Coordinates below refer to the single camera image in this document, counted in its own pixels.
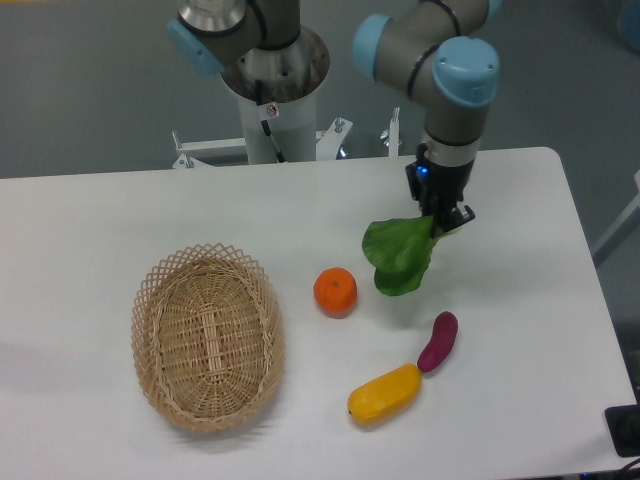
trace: cable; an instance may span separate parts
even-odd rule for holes
[[[263,105],[263,102],[262,102],[262,87],[263,87],[262,81],[256,80],[256,105],[258,107]],[[262,130],[264,131],[264,134],[267,136],[267,138],[271,142],[271,146],[273,147],[273,151],[275,152],[276,157],[278,158],[278,163],[286,163],[287,160],[284,158],[284,155],[282,154],[282,149],[280,148],[280,145],[278,145],[278,142],[276,141],[275,137],[273,136],[273,132],[271,131],[271,127],[269,126],[269,122],[266,119],[265,120],[261,120],[260,121],[260,125],[262,125]]]
[[[636,458],[633,462],[626,464],[624,467],[622,467],[620,470],[616,472],[616,474],[613,477],[613,480],[623,480],[626,477],[627,472],[629,472],[631,468],[635,467],[639,463],[640,463],[640,458]]]

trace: woven basket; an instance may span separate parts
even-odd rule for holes
[[[142,390],[171,423],[213,432],[244,422],[273,397],[284,363],[268,277],[233,247],[176,252],[142,282],[132,347]]]

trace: purple eggplant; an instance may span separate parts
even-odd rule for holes
[[[451,312],[442,312],[433,324],[431,340],[418,357],[418,368],[425,372],[432,372],[440,366],[453,350],[458,334],[458,319]]]

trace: yellow fake vegetable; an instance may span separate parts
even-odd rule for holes
[[[362,385],[349,395],[349,413],[361,425],[384,420],[408,406],[422,386],[418,367],[407,363]]]

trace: green leaf vegetable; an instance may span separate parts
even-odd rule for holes
[[[437,240],[431,238],[433,216],[373,222],[362,239],[362,251],[376,267],[376,288],[389,296],[416,290],[431,262]]]

